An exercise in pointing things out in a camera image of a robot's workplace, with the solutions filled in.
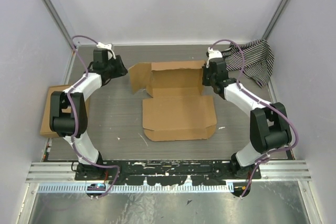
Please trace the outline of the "right aluminium corner post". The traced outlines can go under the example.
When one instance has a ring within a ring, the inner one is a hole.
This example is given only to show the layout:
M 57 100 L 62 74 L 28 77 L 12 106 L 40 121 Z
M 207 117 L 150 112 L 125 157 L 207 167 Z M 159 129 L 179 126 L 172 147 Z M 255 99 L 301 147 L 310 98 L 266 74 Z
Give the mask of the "right aluminium corner post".
M 272 31 L 274 30 L 276 24 L 280 20 L 282 14 L 284 13 L 286 7 L 288 6 L 290 0 L 280 0 L 271 20 L 269 21 L 265 32 L 262 35 L 263 40 L 268 40 Z

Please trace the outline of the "brown cardboard box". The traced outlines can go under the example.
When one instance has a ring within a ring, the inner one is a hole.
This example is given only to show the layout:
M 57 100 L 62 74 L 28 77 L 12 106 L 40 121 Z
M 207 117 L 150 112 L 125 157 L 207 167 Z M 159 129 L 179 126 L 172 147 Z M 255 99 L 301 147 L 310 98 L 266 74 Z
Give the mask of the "brown cardboard box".
M 41 136 L 48 138 L 71 136 L 75 132 L 75 120 L 78 120 L 78 132 L 76 137 L 80 137 L 87 130 L 88 98 L 78 89 L 70 93 L 77 112 L 77 114 L 74 115 L 67 96 L 70 89 L 70 85 L 49 87 L 40 127 Z
M 141 62 L 129 68 L 132 92 L 146 90 L 142 127 L 154 142 L 206 140 L 216 131 L 214 98 L 204 95 L 203 60 Z

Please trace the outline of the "striped cloth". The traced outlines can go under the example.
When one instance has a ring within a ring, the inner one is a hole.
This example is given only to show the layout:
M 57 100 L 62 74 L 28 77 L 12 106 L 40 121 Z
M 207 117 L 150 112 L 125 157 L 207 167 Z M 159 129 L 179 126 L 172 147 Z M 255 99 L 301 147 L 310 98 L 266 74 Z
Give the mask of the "striped cloth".
M 274 54 L 266 40 L 253 40 L 240 45 L 243 52 L 234 44 L 222 51 L 228 71 L 240 70 L 244 66 L 244 76 L 254 80 L 259 87 L 265 87 L 270 81 L 274 66 Z

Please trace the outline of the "aluminium corner post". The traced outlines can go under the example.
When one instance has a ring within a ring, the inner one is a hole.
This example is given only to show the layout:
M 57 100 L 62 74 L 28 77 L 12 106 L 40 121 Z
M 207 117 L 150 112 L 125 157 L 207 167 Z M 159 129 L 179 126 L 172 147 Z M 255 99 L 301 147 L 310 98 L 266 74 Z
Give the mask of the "aluminium corner post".
M 42 0 L 45 8 L 49 12 L 50 16 L 52 17 L 55 25 L 58 27 L 59 31 L 61 32 L 62 36 L 64 37 L 65 41 L 67 42 L 68 46 L 73 49 L 73 41 L 71 39 L 70 33 L 68 32 L 64 22 L 62 21 L 60 15 L 58 14 L 54 4 L 51 0 Z
M 288 6 L 290 0 L 280 0 L 271 20 L 269 21 L 265 32 L 262 35 L 263 40 L 268 40 L 272 31 L 274 30 L 276 24 L 280 20 L 282 14 L 284 13 L 286 7 Z

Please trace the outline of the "aluminium front rail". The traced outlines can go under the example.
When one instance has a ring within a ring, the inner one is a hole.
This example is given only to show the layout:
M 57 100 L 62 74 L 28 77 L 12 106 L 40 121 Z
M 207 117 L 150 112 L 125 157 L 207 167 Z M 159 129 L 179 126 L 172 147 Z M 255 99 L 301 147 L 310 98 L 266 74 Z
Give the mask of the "aluminium front rail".
M 27 175 L 28 182 L 67 182 L 67 181 L 112 181 L 118 185 L 179 184 L 191 181 L 196 185 L 206 181 L 215 184 L 221 181 L 247 181 L 263 179 L 269 181 L 311 180 L 305 161 L 270 160 L 258 168 L 253 166 L 233 172 L 225 160 L 175 160 L 175 161 L 109 161 L 108 168 L 84 168 L 77 162 L 32 163 Z

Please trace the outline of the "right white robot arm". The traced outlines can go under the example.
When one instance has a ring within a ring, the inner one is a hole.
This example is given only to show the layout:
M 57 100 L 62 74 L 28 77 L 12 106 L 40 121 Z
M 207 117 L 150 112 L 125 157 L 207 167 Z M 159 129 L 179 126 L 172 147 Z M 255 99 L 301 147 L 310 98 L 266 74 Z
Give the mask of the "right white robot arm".
M 289 123 L 282 103 L 270 103 L 244 89 L 230 78 L 223 59 L 212 59 L 202 66 L 202 84 L 211 86 L 214 93 L 236 105 L 249 116 L 249 143 L 230 158 L 230 171 L 243 179 L 258 161 L 266 159 L 270 151 L 278 150 L 292 140 Z

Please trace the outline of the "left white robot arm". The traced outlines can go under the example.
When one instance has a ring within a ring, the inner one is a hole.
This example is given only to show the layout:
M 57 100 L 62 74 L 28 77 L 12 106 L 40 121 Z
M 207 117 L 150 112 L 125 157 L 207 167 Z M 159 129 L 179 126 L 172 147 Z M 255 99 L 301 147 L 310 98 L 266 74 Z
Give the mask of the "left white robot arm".
M 76 153 L 77 172 L 93 180 L 102 179 L 108 168 L 103 165 L 102 156 L 87 132 L 86 101 L 110 80 L 128 73 L 121 56 L 109 57 L 108 52 L 103 50 L 94 54 L 93 61 L 77 82 L 63 91 L 54 91 L 50 96 L 50 129 L 67 141 Z

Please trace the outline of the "left aluminium corner post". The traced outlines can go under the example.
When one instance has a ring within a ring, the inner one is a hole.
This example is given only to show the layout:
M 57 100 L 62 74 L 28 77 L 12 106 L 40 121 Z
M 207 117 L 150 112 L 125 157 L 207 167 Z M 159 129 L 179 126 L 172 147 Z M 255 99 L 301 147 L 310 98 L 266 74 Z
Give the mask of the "left aluminium corner post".
M 58 27 L 59 31 L 61 32 L 62 36 L 64 37 L 65 41 L 67 42 L 68 46 L 73 49 L 73 41 L 71 39 L 70 33 L 68 32 L 64 22 L 62 21 L 60 15 L 58 14 L 54 4 L 51 0 L 42 0 L 45 8 L 49 12 L 50 16 L 52 17 L 55 25 Z

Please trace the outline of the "folded brown cardboard box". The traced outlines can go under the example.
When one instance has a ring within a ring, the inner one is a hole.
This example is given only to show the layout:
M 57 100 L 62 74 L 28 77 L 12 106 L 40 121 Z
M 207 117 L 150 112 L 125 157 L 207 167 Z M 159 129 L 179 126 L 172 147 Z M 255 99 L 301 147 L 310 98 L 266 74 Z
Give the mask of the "folded brown cardboard box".
M 70 89 L 70 85 L 49 87 L 40 127 L 41 136 L 48 138 L 71 136 L 75 132 L 75 120 L 78 120 L 78 132 L 76 137 L 80 137 L 87 130 L 88 98 L 78 89 L 70 93 L 77 112 L 77 114 L 74 115 L 67 96 Z

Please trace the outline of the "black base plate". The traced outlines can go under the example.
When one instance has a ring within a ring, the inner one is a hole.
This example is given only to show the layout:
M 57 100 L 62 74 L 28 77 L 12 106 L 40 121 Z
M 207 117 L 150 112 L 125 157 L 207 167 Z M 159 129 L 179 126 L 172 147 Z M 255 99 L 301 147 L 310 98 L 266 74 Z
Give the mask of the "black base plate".
M 142 185 L 144 181 L 154 186 L 161 184 L 182 185 L 189 178 L 192 185 L 223 185 L 228 179 L 260 179 L 260 171 L 254 172 L 254 165 L 236 170 L 223 160 L 157 160 L 107 161 L 110 168 L 99 168 L 78 164 L 75 180 L 111 180 L 116 185 Z

